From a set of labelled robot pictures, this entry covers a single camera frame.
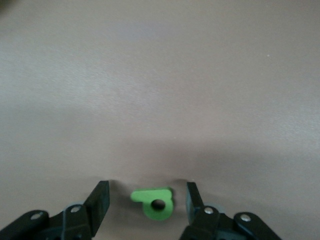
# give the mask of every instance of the table surface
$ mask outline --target table surface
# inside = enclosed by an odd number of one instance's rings
[[[320,1],[0,1],[0,228],[110,180],[96,240],[178,239],[186,181],[320,235]],[[129,196],[174,189],[153,221]]]

